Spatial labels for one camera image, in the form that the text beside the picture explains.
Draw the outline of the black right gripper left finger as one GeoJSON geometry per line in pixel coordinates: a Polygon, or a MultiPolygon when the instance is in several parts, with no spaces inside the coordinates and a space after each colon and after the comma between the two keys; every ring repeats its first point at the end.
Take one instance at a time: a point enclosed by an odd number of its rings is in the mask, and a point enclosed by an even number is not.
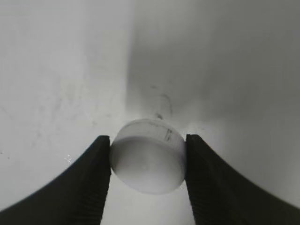
{"type": "Polygon", "coordinates": [[[110,138],[101,135],[62,174],[0,212],[2,225],[99,225],[108,193],[110,138]]]}

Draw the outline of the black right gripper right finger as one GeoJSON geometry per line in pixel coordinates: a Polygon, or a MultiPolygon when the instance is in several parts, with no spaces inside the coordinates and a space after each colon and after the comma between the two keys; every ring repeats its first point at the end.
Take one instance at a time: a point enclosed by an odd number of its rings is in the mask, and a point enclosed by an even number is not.
{"type": "Polygon", "coordinates": [[[197,225],[298,225],[300,210],[229,166],[200,136],[186,136],[185,181],[197,225]]]}

